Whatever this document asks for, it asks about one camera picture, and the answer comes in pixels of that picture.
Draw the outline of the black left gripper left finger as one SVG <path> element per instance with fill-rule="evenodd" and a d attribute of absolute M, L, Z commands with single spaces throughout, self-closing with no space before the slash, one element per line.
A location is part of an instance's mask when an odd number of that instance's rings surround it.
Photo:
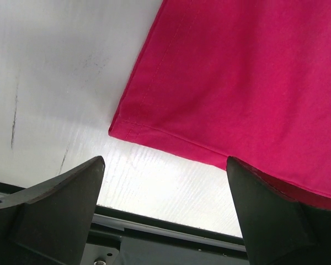
<path fill-rule="evenodd" d="M 0 264 L 80 264 L 104 176 L 101 156 L 0 198 Z"/>

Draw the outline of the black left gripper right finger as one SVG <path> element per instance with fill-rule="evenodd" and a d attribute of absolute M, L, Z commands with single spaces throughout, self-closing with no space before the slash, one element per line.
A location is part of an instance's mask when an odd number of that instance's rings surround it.
<path fill-rule="evenodd" d="M 250 264 L 331 264 L 331 199 L 235 158 L 227 176 Z"/>

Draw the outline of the crimson pink t shirt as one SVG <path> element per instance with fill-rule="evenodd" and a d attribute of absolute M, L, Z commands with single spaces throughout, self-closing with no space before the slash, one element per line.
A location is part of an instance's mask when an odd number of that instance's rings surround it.
<path fill-rule="evenodd" d="M 331 199 L 331 1 L 163 1 L 109 135 Z"/>

